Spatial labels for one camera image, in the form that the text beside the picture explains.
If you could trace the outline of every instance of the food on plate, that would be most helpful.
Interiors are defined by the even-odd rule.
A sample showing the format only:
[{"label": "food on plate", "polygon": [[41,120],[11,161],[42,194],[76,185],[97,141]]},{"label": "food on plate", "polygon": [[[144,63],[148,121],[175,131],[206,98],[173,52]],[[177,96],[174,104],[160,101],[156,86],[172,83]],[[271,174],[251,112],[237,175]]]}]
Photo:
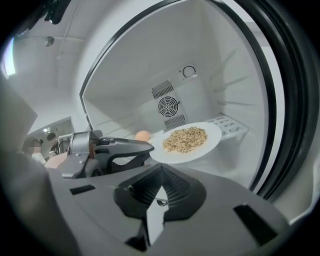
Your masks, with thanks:
[{"label": "food on plate", "polygon": [[207,140],[208,135],[204,129],[190,127],[188,129],[175,130],[163,141],[163,147],[168,152],[177,151],[187,153],[201,146]]}]

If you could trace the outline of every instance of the vent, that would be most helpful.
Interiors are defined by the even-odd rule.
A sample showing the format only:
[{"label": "vent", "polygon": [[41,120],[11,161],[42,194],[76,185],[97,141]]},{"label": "vent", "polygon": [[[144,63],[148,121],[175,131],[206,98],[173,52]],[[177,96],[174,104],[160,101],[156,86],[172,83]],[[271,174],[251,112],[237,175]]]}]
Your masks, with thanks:
[{"label": "vent", "polygon": [[174,97],[163,97],[158,103],[158,111],[167,118],[173,117],[178,112],[179,103]]},{"label": "vent", "polygon": [[184,114],[175,116],[173,118],[170,118],[168,120],[164,121],[165,127],[169,130],[169,129],[173,129],[179,126],[183,126],[187,124],[187,120],[185,118]]},{"label": "vent", "polygon": [[155,99],[160,98],[163,95],[166,95],[174,90],[171,82],[166,80],[156,87],[152,88],[152,95]]}]

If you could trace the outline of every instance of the light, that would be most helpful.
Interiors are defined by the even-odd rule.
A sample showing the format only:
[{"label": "light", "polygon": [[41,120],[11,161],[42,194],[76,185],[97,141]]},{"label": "light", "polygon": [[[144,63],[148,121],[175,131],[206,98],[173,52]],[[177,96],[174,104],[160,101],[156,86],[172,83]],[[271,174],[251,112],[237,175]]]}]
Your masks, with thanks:
[{"label": "light", "polygon": [[8,76],[16,73],[14,65],[14,38],[12,38],[4,51],[3,59],[4,69]]}]

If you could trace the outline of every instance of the fan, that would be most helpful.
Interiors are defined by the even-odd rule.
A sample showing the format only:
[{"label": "fan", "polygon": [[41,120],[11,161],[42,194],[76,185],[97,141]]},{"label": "fan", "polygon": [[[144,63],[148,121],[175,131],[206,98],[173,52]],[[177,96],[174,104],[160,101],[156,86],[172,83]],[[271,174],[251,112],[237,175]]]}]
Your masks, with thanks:
[{"label": "fan", "polygon": [[158,111],[165,117],[173,117],[178,112],[178,102],[174,97],[163,97],[158,104]]}]

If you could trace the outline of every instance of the person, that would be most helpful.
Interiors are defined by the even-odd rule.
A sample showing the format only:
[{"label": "person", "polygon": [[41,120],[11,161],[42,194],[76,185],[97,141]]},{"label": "person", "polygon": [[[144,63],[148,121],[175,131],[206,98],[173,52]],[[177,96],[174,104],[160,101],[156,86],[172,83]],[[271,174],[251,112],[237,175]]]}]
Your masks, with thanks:
[{"label": "person", "polygon": [[44,165],[46,163],[46,160],[44,159],[44,157],[41,154],[41,146],[42,146],[42,142],[34,139],[31,141],[31,145],[30,145],[30,150],[32,152],[32,159],[36,160],[37,162],[39,162],[40,164]]},{"label": "person", "polygon": [[51,132],[47,135],[46,139],[50,142],[51,144],[51,149],[49,153],[49,157],[57,156],[59,155],[59,143],[56,138],[56,134],[54,132]]},{"label": "person", "polygon": [[[95,148],[96,144],[91,144],[89,146],[89,158],[94,159],[94,148]],[[46,163],[45,163],[45,167],[46,168],[58,168],[58,166],[64,162],[68,157],[68,152],[64,152],[61,153],[59,155],[55,155],[53,157],[51,157]]]}]

